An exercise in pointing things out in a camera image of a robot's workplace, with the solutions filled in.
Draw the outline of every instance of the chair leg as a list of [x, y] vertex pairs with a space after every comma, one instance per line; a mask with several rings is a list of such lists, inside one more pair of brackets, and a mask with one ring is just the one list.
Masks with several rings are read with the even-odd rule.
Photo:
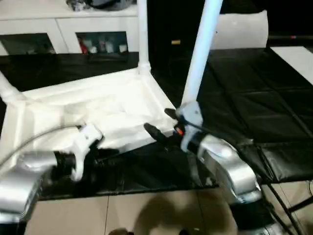
[[271, 190], [271, 192], [274, 194], [274, 196], [276, 197], [277, 201], [279, 202], [279, 204], [281, 205], [281, 207], [283, 208], [284, 212], [287, 214], [289, 220], [291, 221], [295, 231], [297, 232], [298, 235], [302, 235], [301, 230], [297, 224], [297, 222], [295, 221], [294, 217], [292, 216], [292, 214], [289, 212], [288, 208], [286, 207], [285, 203], [283, 202], [283, 200], [281, 199], [281, 197], [278, 195], [278, 193], [276, 192], [276, 190], [274, 189], [274, 187], [271, 184], [267, 185], [269, 187], [269, 189]]
[[295, 212], [295, 211], [297, 211], [299, 209], [302, 209], [302, 208], [304, 208], [304, 207], [306, 207], [306, 206], [308, 206], [308, 205], [310, 205], [312, 203], [313, 203], [313, 197], [310, 197], [310, 198], [304, 200], [303, 202], [300, 202], [297, 205], [294, 205], [294, 206], [290, 207], [288, 209], [288, 211], [290, 213], [293, 213], [293, 212]]
[[269, 200], [267, 199], [267, 197], [266, 197], [266, 195], [265, 195], [263, 190], [262, 190], [262, 195], [263, 195], [263, 198], [264, 198], [264, 200], [265, 200], [265, 202], [267, 204], [268, 210], [270, 211], [271, 215], [276, 219], [276, 221], [280, 224], [280, 226], [282, 226], [282, 228], [285, 230], [286, 233], [288, 233], [289, 235], [294, 235], [291, 232], [291, 230], [288, 227], [288, 225], [285, 224], [283, 222], [283, 220], [279, 217], [279, 215], [276, 213], [274, 206], [272, 205], [271, 202], [269, 202]]

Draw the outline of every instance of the metal stand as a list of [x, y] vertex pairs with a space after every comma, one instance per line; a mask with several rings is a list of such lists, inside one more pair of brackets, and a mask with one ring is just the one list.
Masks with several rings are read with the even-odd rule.
[[205, 0], [182, 104], [197, 100], [223, 0]]
[[[281, 197], [278, 195], [278, 193], [276, 192], [276, 190], [274, 189], [274, 187], [271, 184], [267, 184], [267, 186], [269, 187], [269, 189], [271, 190], [271, 192], [274, 194], [274, 196], [276, 197], [277, 201], [279, 202], [279, 204], [281, 205], [281, 207], [283, 208], [284, 212], [287, 214], [289, 220], [291, 221], [295, 231], [297, 232], [298, 235], [302, 235], [302, 232], [297, 224], [297, 222], [295, 221], [294, 217], [292, 216], [292, 212], [295, 212], [311, 203], [313, 203], [313, 197], [293, 206], [290, 207], [289, 209], [287, 208], [287, 206], [285, 205], [285, 203], [283, 202], [283, 200], [281, 199]], [[273, 214], [273, 216], [276, 218], [276, 216], [278, 217], [278, 215], [274, 212], [274, 208], [271, 209], [271, 212]], [[286, 230], [286, 228], [288, 227], [281, 219], [277, 219], [277, 222], [280, 223], [280, 225]]]

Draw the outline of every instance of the black mat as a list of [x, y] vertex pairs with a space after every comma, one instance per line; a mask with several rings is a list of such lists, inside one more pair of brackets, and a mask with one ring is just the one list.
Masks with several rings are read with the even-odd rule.
[[[119, 62], [98, 55], [9, 56], [0, 58], [0, 70], [24, 91], [135, 68], [137, 60], [136, 53]], [[189, 61], [153, 64], [156, 81], [176, 107]], [[312, 98], [312, 85], [270, 49], [238, 49], [211, 53], [198, 100], [204, 125], [235, 143], [264, 182], [281, 183], [313, 178]], [[201, 166], [203, 184], [197, 186], [186, 155], [159, 143], [103, 157], [91, 182], [64, 180], [46, 187], [43, 199], [214, 187], [205, 184], [208, 172]]]

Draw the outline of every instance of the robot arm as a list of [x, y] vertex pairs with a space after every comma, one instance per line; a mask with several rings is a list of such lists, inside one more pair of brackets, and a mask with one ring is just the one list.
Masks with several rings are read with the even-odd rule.
[[84, 172], [85, 156], [96, 148], [103, 138], [93, 125], [83, 127], [70, 149], [71, 153], [57, 151], [27, 152], [16, 165], [0, 179], [0, 224], [27, 222], [42, 190], [42, 184], [51, 179], [52, 171], [71, 175], [80, 181]]
[[251, 167], [241, 160], [231, 144], [201, 130], [203, 119], [198, 103], [186, 103], [176, 111], [165, 112], [178, 120], [175, 129], [182, 136], [180, 148], [193, 152], [219, 183], [239, 234], [282, 235], [265, 206]]

